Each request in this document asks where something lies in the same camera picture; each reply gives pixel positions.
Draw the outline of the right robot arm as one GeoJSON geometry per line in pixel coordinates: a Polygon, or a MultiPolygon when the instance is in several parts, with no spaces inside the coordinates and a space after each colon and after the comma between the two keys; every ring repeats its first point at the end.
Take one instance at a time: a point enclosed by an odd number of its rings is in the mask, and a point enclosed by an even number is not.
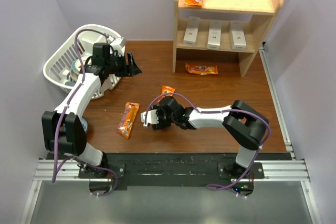
{"type": "Polygon", "coordinates": [[[171,124],[183,130],[206,127],[226,129],[239,144],[236,159],[226,170],[239,178],[246,178],[252,173],[251,163],[270,135],[268,119],[241,100],[222,108],[204,109],[194,105],[183,107],[168,95],[141,113],[141,121],[143,126],[151,125],[154,130],[171,124]]]}

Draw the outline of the white Harry's razor box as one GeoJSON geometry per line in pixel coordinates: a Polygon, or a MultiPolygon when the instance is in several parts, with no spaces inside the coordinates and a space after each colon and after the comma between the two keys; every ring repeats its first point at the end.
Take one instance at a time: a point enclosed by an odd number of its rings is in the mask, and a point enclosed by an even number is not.
{"type": "Polygon", "coordinates": [[[200,24],[200,18],[190,16],[187,21],[187,26],[183,38],[183,44],[187,46],[195,46],[198,28],[200,24]]]}

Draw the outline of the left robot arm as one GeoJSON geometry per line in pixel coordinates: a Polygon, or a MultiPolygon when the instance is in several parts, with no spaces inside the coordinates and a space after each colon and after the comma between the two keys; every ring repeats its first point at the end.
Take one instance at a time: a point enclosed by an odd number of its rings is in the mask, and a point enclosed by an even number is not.
{"type": "Polygon", "coordinates": [[[81,63],[73,89],[58,107],[41,117],[45,148],[54,155],[54,176],[60,170],[59,154],[76,159],[97,178],[112,173],[106,153],[87,142],[81,118],[94,93],[110,75],[133,77],[141,72],[131,52],[124,53],[107,42],[93,44],[91,56],[81,63]]]}

